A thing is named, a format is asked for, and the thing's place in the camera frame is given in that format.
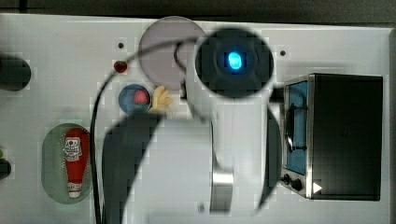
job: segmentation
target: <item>bottle label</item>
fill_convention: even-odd
[[[67,183],[67,189],[69,191],[81,191],[82,184]]]
[[[82,155],[79,137],[68,137],[65,140],[64,152],[67,161],[78,161]]]

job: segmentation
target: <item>red object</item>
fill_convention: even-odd
[[[77,198],[90,154],[90,135],[80,128],[70,130],[64,139],[64,152],[69,197]]]
[[[114,63],[114,69],[118,72],[118,73],[123,73],[126,71],[126,69],[128,68],[128,64],[124,61],[117,61]]]
[[[143,90],[135,91],[134,92],[134,103],[136,105],[148,105],[149,104],[149,95]]]

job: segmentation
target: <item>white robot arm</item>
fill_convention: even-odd
[[[268,186],[273,69],[271,50],[252,32],[225,28],[203,37],[186,78],[195,119],[135,114],[107,134],[106,223],[254,214]]]

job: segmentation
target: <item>red ketchup bottle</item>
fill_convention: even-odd
[[[90,153],[90,135],[80,128],[70,130],[64,139],[64,152],[69,197],[78,198]]]

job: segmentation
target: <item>cable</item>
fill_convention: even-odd
[[[180,68],[181,71],[184,72],[184,75],[187,74],[187,66],[181,62],[181,60],[178,58],[178,52],[180,51],[181,47],[191,41],[185,41],[185,42],[180,42],[176,44],[175,50],[174,50],[174,60],[177,66]],[[186,80],[183,79],[183,81],[180,83],[181,86],[181,95],[180,99],[182,100],[187,100],[187,91],[186,91]]]
[[[186,39],[179,39],[179,40],[173,40],[173,41],[166,41],[162,42],[160,44],[151,46],[146,49],[140,49],[137,53],[133,54],[130,56],[127,60],[126,63],[130,63],[137,57],[143,56],[147,53],[150,53],[152,51],[155,51],[157,49],[162,49],[166,48],[169,46],[182,46],[184,43],[188,42],[193,42],[195,43],[197,41],[196,37],[191,37],[191,38],[186,38]],[[97,111],[99,107],[99,102],[102,97],[102,94],[104,90],[106,89],[107,85],[111,82],[111,80],[117,75],[116,71],[113,71],[110,73],[109,77],[105,80],[103,83],[101,89],[99,90],[99,93],[96,96],[95,104],[93,107],[92,111],[92,119],[91,119],[91,127],[90,127],[90,162],[91,162],[91,170],[92,170],[92,187],[93,187],[93,201],[94,201],[94,209],[95,209],[95,219],[96,219],[96,224],[101,224],[101,223],[106,223],[106,216],[105,216],[105,200],[103,203],[103,220],[101,220],[101,213],[100,213],[100,202],[99,202],[99,188],[98,188],[98,177],[97,177],[97,171],[96,171],[96,152],[95,152],[95,124],[96,124],[96,116],[97,116]]]

